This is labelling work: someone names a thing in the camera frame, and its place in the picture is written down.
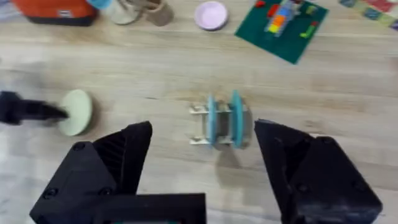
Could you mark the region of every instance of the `wooden table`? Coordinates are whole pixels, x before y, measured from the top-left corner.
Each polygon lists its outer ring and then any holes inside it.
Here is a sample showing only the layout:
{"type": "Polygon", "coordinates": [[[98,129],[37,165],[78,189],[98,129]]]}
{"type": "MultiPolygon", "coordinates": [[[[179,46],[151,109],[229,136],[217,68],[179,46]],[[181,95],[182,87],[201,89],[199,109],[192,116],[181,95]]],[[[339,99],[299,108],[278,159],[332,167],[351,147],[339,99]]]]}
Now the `wooden table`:
{"type": "Polygon", "coordinates": [[[128,124],[154,126],[139,193],[205,192],[209,223],[280,223],[257,140],[245,150],[191,146],[191,102],[239,90],[253,118],[333,136],[384,203],[377,223],[398,219],[398,32],[337,1],[298,65],[235,37],[254,1],[224,1],[218,32],[193,22],[202,1],[170,0],[165,27],[145,19],[117,26],[0,24],[0,89],[58,101],[80,88],[96,100],[96,125],[68,138],[26,122],[0,126],[0,223],[30,223],[28,212],[76,141],[128,124]]]}

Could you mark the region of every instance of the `light wood tabletop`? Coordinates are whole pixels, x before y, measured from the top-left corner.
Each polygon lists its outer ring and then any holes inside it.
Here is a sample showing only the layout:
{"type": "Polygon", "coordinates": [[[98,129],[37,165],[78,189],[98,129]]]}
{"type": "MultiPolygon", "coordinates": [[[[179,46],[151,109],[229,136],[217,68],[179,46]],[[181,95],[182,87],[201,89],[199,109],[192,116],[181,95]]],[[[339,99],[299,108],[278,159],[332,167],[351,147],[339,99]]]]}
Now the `light wood tabletop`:
{"type": "Polygon", "coordinates": [[[203,1],[169,0],[174,21],[117,26],[0,23],[0,90],[59,101],[87,91],[97,121],[78,137],[25,122],[0,125],[0,223],[32,223],[29,211],[74,142],[149,120],[154,135],[140,194],[206,193],[208,223],[280,223],[256,138],[245,149],[191,146],[190,103],[238,90],[253,119],[334,137],[384,204],[376,223],[397,223],[398,32],[337,0],[297,65],[234,36],[253,0],[231,0],[217,32],[193,21],[203,1]]]}

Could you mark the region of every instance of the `colorful lego figure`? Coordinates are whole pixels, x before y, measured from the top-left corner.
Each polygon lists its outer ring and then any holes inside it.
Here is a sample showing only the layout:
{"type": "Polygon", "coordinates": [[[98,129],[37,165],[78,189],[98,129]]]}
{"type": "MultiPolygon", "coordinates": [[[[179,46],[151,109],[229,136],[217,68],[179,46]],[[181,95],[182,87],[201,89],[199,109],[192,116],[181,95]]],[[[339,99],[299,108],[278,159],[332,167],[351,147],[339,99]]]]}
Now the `colorful lego figure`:
{"type": "Polygon", "coordinates": [[[280,37],[286,25],[294,18],[296,5],[297,3],[293,0],[283,0],[264,32],[270,32],[275,37],[280,37]]]}

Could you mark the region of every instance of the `screw hole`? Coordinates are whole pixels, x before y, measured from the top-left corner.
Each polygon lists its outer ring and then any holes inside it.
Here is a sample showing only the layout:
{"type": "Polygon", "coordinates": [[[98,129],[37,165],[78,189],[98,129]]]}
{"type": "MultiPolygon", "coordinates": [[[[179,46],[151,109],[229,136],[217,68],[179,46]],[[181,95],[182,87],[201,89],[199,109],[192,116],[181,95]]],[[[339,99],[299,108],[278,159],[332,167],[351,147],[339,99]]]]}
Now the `screw hole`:
{"type": "Polygon", "coordinates": [[[111,195],[113,192],[113,189],[110,187],[104,187],[101,190],[99,190],[98,195],[111,195]]]}
{"type": "Polygon", "coordinates": [[[46,200],[49,200],[51,198],[56,197],[58,194],[58,189],[56,188],[50,188],[44,191],[43,193],[43,198],[46,200]]]}
{"type": "Polygon", "coordinates": [[[307,193],[309,193],[311,190],[310,190],[310,187],[309,186],[307,186],[307,185],[305,185],[305,184],[297,184],[296,185],[296,189],[300,192],[300,193],[303,193],[303,194],[307,194],[307,193]]]}
{"type": "Polygon", "coordinates": [[[363,183],[362,181],[353,181],[351,185],[355,190],[359,192],[364,192],[367,189],[366,184],[363,183]]]}
{"type": "Polygon", "coordinates": [[[86,144],[83,142],[78,142],[73,146],[74,151],[81,151],[85,148],[86,144]]]}

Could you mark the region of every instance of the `green baseplate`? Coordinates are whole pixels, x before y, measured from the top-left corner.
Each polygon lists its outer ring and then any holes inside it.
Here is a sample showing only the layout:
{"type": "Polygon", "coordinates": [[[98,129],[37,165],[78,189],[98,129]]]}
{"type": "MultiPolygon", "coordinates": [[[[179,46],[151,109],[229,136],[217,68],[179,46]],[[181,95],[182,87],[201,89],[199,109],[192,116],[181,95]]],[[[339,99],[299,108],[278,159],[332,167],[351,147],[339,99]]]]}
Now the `green baseplate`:
{"type": "Polygon", "coordinates": [[[281,0],[266,0],[264,7],[253,7],[235,35],[272,53],[288,62],[296,64],[303,54],[306,46],[311,41],[313,35],[317,32],[328,10],[310,2],[304,2],[300,8],[300,15],[291,20],[280,37],[274,37],[269,32],[264,32],[265,26],[269,22],[267,12],[273,4],[279,4],[281,0]],[[309,6],[316,6],[318,10],[310,16],[305,13],[309,6]],[[308,38],[300,36],[306,32],[313,21],[318,25],[308,38]]]}

